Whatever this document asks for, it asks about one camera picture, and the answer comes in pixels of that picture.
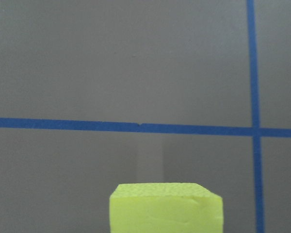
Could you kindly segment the yellow foam block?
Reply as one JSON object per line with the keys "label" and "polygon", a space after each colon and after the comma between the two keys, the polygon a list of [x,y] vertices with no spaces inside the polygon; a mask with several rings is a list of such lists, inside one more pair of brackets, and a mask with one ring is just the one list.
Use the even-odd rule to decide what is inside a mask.
{"label": "yellow foam block", "polygon": [[196,183],[125,183],[109,199],[112,233],[222,233],[223,199]]}

